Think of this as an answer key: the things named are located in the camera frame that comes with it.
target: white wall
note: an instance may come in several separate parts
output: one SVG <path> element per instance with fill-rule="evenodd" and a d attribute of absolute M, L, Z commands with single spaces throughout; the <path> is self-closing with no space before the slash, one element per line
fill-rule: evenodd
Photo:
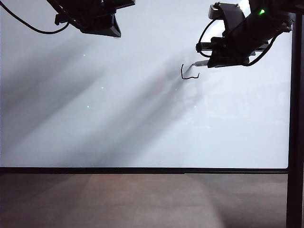
<path fill-rule="evenodd" d="M 46 1 L 4 2 L 58 29 Z M 253 67 L 181 80 L 214 2 L 137 0 L 120 39 L 1 9 L 1 166 L 286 168 L 292 34 Z"/>

